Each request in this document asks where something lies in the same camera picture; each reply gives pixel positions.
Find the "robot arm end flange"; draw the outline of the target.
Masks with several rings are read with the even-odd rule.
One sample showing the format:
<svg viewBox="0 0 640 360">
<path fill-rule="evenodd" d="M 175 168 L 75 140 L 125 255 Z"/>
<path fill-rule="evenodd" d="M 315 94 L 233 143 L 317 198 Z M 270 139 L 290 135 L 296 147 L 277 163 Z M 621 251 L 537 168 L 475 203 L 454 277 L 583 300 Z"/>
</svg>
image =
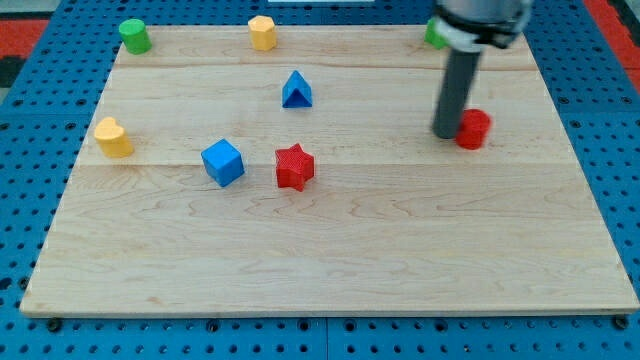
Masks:
<svg viewBox="0 0 640 360">
<path fill-rule="evenodd" d="M 454 49 L 508 48 L 524 31 L 533 0 L 435 0 L 436 32 Z"/>
</svg>

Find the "green block behind arm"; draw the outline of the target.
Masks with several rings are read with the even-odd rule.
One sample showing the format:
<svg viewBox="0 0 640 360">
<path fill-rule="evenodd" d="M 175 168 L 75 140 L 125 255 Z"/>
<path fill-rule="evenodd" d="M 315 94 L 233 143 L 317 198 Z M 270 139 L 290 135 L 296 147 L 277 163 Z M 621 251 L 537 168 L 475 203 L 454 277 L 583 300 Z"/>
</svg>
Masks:
<svg viewBox="0 0 640 360">
<path fill-rule="evenodd" d="M 435 49 L 441 50 L 448 46 L 448 42 L 437 30 L 438 18 L 432 17 L 426 24 L 424 42 L 432 45 Z"/>
</svg>

